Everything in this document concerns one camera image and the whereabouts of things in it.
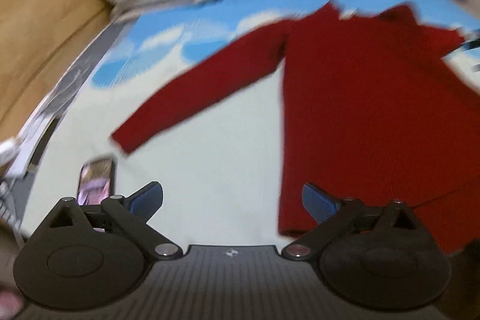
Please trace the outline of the dark red knit sweater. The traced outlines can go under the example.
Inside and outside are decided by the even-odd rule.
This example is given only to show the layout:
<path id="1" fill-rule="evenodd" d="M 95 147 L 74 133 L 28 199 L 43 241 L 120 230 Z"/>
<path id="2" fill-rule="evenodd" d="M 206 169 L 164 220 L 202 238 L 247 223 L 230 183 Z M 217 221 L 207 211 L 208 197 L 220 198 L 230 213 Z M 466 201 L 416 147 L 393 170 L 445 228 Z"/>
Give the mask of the dark red knit sweater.
<path id="1" fill-rule="evenodd" d="M 301 188 L 414 208 L 439 247 L 479 237 L 479 96 L 444 58 L 455 30 L 400 4 L 343 18 L 327 3 L 264 25 L 160 88 L 111 135 L 129 154 L 153 136 L 283 67 L 281 235 L 314 222 Z"/>

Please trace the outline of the blue and white bedsheet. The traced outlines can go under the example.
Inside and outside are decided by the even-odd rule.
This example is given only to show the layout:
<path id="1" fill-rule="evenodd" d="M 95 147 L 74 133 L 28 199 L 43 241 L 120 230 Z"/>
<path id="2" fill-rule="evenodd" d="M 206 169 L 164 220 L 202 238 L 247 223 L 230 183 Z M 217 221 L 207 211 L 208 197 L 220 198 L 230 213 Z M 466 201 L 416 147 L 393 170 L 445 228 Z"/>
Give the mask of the blue and white bedsheet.
<path id="1" fill-rule="evenodd" d="M 116 160 L 116 194 L 128 196 L 151 181 L 162 185 L 163 205 L 150 224 L 181 247 L 286 245 L 277 228 L 280 71 L 131 155 L 124 156 L 109 136 L 158 88 L 231 40 L 262 24 L 310 14 L 328 1 L 368 14 L 408 1 L 424 23 L 479 27 L 478 14 L 452 0 L 218 0 L 143 15 L 120 34 L 55 129 L 22 231 L 32 234 L 60 198 L 76 195 L 85 163 L 108 155 Z"/>

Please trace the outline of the smartphone with lit screen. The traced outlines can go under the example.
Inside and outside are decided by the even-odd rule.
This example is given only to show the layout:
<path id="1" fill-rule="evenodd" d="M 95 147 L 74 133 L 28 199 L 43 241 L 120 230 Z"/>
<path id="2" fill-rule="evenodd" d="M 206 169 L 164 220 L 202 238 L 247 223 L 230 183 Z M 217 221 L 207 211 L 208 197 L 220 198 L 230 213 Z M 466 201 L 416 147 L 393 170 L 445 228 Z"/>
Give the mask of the smartphone with lit screen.
<path id="1" fill-rule="evenodd" d="M 79 205 L 100 205 L 115 192 L 116 162 L 113 156 L 97 157 L 80 169 L 76 200 Z"/>

